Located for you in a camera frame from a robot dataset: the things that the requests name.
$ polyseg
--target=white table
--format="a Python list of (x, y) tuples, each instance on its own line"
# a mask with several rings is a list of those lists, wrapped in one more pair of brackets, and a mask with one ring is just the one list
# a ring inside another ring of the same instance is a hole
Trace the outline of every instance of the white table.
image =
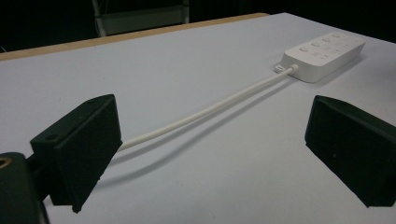
[[(332, 31), (290, 14), (0, 62), (0, 152), (82, 102), (114, 93), (122, 139), (188, 116), (273, 75), (283, 51)], [(316, 84), (288, 77), (228, 110), (118, 153), (74, 214), (45, 200), (52, 224), (394, 224), (367, 208), (305, 146), (316, 95), (396, 125), (396, 45), (369, 36), (358, 60)]]

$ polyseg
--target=table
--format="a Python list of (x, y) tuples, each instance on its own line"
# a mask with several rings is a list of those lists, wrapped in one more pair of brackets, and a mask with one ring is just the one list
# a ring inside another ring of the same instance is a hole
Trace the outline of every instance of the table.
[[(0, 150), (82, 102), (114, 93), (122, 139), (271, 76), (283, 51), (339, 30), (288, 13), (247, 15), (0, 54)], [(246, 101), (118, 153), (81, 212), (44, 201), (51, 223), (395, 223), (305, 146), (316, 95), (396, 125), (396, 45), (358, 35), (358, 60), (316, 84), (285, 78)]]

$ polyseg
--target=wooden table edge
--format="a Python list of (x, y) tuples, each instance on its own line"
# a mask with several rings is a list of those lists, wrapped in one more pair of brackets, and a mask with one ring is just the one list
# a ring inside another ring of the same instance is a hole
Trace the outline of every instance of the wooden table edge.
[(199, 21), (199, 22), (193, 22), (193, 23), (187, 23), (187, 24), (181, 24), (181, 25), (175, 25), (175, 26), (167, 26), (167, 27), (163, 27), (163, 28), (157, 28), (157, 29), (151, 29), (151, 30), (145, 30), (145, 31), (139, 31), (139, 32), (132, 32), (132, 33), (122, 34), (122, 35), (111, 35), (111, 36), (106, 36), (106, 37), (98, 37), (98, 38), (94, 38), (94, 39), (87, 39), (87, 40), (63, 43), (63, 44), (34, 48), (34, 49), (15, 50), (15, 51), (10, 51), (10, 52), (0, 53), (0, 61), (31, 57), (31, 56), (60, 52), (60, 51), (65, 51), (65, 50), (70, 50), (70, 49), (82, 49), (82, 48), (87, 48), (87, 47), (104, 45), (104, 44), (108, 44), (108, 43), (119, 42), (119, 41), (128, 40), (128, 39), (140, 38), (140, 37), (149, 36), (149, 35), (160, 35), (160, 34), (170, 33), (170, 32), (174, 32), (174, 31), (223, 24), (223, 23), (233, 22), (233, 21), (250, 20), (250, 19), (255, 19), (255, 18), (265, 17), (265, 16), (269, 16), (269, 15), (266, 13), (254, 13), (254, 14), (235, 16), (235, 17), (229, 17), (229, 18), (224, 18), (224, 19), (217, 19), (217, 20), (212, 20), (212, 21)]

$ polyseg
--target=power strip socket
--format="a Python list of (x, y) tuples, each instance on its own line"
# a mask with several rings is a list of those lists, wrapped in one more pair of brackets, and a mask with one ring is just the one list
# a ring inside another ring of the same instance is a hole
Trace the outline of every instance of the power strip socket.
[(359, 57), (364, 44), (365, 40), (359, 37), (332, 32), (286, 50), (275, 71), (280, 73), (297, 64), (299, 70), (291, 76), (317, 82)]

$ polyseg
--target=dark background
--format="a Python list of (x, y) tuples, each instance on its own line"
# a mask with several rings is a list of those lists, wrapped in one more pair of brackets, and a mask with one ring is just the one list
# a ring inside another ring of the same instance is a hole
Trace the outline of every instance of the dark background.
[[(178, 5), (177, 0), (108, 0), (107, 13)], [(3, 0), (0, 46), (30, 49), (98, 37), (91, 0)], [(190, 0), (190, 22), (265, 12), (288, 12), (354, 33), (396, 43), (390, 1)]]

